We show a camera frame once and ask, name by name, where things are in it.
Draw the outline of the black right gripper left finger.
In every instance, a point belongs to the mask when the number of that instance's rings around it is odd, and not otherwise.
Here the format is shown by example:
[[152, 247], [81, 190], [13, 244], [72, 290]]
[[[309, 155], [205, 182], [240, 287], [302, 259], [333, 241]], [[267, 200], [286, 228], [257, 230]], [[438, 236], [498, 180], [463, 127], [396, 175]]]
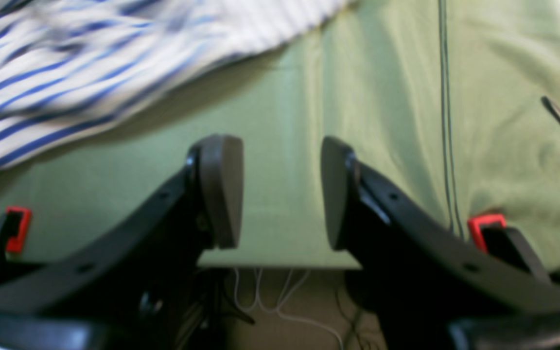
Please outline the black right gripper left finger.
[[202, 252], [235, 248], [243, 140], [209, 135], [122, 223], [31, 272], [0, 272], [0, 350], [171, 350]]

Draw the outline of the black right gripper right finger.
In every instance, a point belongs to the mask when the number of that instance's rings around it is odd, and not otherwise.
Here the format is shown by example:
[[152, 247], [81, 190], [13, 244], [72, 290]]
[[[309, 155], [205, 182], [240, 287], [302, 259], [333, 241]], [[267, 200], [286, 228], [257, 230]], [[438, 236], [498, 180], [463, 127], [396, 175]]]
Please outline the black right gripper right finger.
[[560, 350], [560, 284], [455, 237], [346, 142], [320, 155], [325, 227], [367, 281], [390, 350]]

